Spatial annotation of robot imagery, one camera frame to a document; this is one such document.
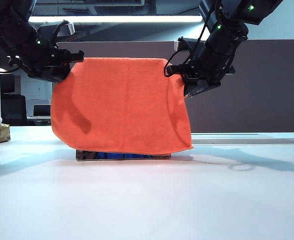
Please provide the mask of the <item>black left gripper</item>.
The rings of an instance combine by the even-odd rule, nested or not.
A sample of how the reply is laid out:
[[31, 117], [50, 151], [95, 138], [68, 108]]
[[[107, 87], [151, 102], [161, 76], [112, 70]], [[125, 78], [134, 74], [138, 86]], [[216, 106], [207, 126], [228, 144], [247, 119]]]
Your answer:
[[76, 53], [68, 49], [37, 48], [24, 56], [24, 66], [27, 68], [43, 68], [41, 71], [29, 71], [30, 78], [52, 83], [60, 83], [65, 80], [71, 71], [67, 63], [77, 63], [84, 60], [85, 53], [79, 50]]

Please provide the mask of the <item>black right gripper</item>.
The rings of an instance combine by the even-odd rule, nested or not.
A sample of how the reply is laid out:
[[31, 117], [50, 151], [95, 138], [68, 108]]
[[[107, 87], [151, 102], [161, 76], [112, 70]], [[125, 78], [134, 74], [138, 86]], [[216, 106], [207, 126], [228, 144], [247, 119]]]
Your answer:
[[200, 57], [177, 65], [170, 63], [172, 58], [173, 56], [165, 61], [163, 74], [167, 78], [180, 75], [184, 81], [183, 95], [189, 98], [220, 87], [220, 81], [225, 75], [235, 73], [232, 66], [234, 56], [207, 59]]

